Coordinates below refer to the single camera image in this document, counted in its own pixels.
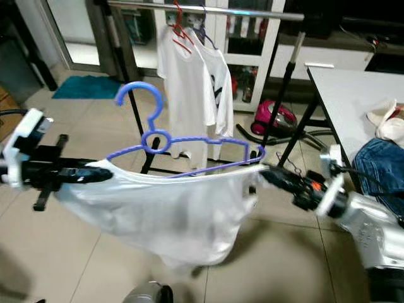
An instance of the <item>glass door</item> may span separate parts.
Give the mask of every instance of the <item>glass door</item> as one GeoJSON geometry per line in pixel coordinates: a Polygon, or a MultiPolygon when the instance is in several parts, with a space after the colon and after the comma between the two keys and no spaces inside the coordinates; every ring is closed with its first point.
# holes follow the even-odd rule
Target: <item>glass door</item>
{"type": "MultiPolygon", "coordinates": [[[[85,0],[41,2],[67,65],[71,69],[100,71],[100,54],[85,0]]],[[[154,12],[148,9],[121,9],[120,13],[124,23],[121,30],[127,31],[137,67],[156,69],[157,38],[154,12]]]]}
{"type": "Polygon", "coordinates": [[[41,2],[68,66],[99,71],[100,59],[85,0],[41,2]]]}

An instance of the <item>blue plastic hanger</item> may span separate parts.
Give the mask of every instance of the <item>blue plastic hanger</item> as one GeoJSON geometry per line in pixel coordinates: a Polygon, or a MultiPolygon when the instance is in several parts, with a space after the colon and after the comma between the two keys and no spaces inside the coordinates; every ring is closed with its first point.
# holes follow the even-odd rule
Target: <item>blue plastic hanger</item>
{"type": "Polygon", "coordinates": [[[163,104],[163,98],[162,98],[161,93],[158,91],[158,89],[154,85],[146,83],[146,82],[142,82],[142,81],[128,83],[128,84],[124,85],[123,87],[121,87],[121,89],[118,91],[118,93],[115,97],[116,103],[119,106],[122,106],[125,94],[127,94],[128,91],[135,90],[137,88],[142,88],[142,89],[148,90],[155,97],[155,101],[157,104],[156,109],[151,115],[149,115],[147,117],[147,123],[149,125],[149,130],[146,131],[141,136],[140,145],[132,146],[132,147],[125,148],[123,150],[119,150],[114,153],[111,153],[110,155],[107,156],[107,160],[112,160],[113,158],[119,157],[121,155],[125,155],[130,152],[134,152],[136,150],[145,150],[148,153],[163,153],[163,152],[166,152],[171,147],[171,144],[177,143],[177,142],[187,142],[187,141],[204,141],[208,144],[218,144],[218,145],[221,145],[223,143],[234,143],[234,144],[242,145],[244,147],[243,161],[218,165],[215,167],[208,167],[205,169],[199,169],[199,170],[195,170],[192,172],[185,172],[182,174],[177,174],[177,175],[173,175],[173,176],[169,177],[169,178],[178,178],[178,177],[185,177],[187,175],[200,174],[202,172],[211,172],[211,171],[217,170],[217,169],[226,169],[228,167],[233,167],[233,166],[237,166],[240,164],[249,164],[249,163],[253,163],[253,162],[258,162],[264,158],[265,149],[260,145],[257,146],[258,150],[259,150],[258,156],[256,158],[249,158],[250,144],[248,142],[245,142],[242,140],[230,139],[230,138],[222,138],[222,139],[218,139],[218,140],[213,140],[208,137],[171,137],[171,135],[169,134],[168,131],[166,131],[164,129],[156,129],[156,127],[154,125],[154,120],[157,119],[159,117],[159,115],[161,114],[161,112],[163,111],[164,104],[163,104]],[[162,148],[154,150],[153,148],[150,148],[147,145],[147,138],[151,135],[156,135],[156,134],[164,136],[167,140],[167,143],[162,148]]]}

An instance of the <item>blue jeans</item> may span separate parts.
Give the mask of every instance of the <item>blue jeans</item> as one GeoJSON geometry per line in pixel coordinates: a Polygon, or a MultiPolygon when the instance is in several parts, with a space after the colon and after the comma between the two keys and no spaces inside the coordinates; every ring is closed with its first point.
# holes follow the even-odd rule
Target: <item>blue jeans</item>
{"type": "Polygon", "coordinates": [[[374,138],[358,152],[353,166],[378,180],[391,195],[386,195],[375,182],[359,176],[364,194],[376,196],[393,213],[404,216],[404,149],[390,141],[374,138]]]}

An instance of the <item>hanging shirt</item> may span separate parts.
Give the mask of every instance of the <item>hanging shirt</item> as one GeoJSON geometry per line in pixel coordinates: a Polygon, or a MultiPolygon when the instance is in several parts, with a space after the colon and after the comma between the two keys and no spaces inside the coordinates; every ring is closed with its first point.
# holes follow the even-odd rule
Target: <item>hanging shirt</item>
{"type": "Polygon", "coordinates": [[[87,164],[114,176],[63,184],[56,198],[82,220],[127,245],[161,256],[177,270],[222,262],[256,196],[249,193],[264,165],[169,179],[122,170],[108,160],[87,164]]]}
{"type": "Polygon", "coordinates": [[[233,137],[232,79],[225,58],[219,49],[205,47],[192,28],[187,28],[186,33],[199,50],[211,78],[215,103],[218,109],[215,133],[219,136],[233,137]]]}
{"type": "MultiPolygon", "coordinates": [[[[164,79],[171,136],[206,137],[207,126],[216,123],[217,108],[208,68],[200,53],[188,39],[178,37],[171,27],[159,36],[157,52],[157,74],[164,79]]],[[[208,147],[204,142],[177,143],[169,152],[175,158],[184,152],[191,159],[192,168],[206,167],[208,147]]]]}

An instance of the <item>metal rail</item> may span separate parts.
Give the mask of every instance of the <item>metal rail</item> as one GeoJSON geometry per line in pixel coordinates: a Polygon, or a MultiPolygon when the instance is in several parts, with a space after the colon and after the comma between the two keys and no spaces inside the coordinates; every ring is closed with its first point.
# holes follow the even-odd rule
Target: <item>metal rail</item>
{"type": "MultiPolygon", "coordinates": [[[[177,6],[173,4],[158,4],[158,3],[139,3],[134,1],[125,0],[108,0],[110,6],[116,6],[124,9],[163,9],[165,11],[177,11],[177,6]]],[[[183,12],[203,14],[205,13],[203,7],[201,6],[190,6],[181,5],[183,12]]],[[[234,15],[234,16],[248,16],[248,17],[262,17],[262,18],[273,18],[288,21],[303,21],[303,14],[295,13],[277,13],[274,11],[248,11],[243,9],[232,9],[232,8],[211,8],[205,7],[208,14],[216,15],[234,15]]]]}

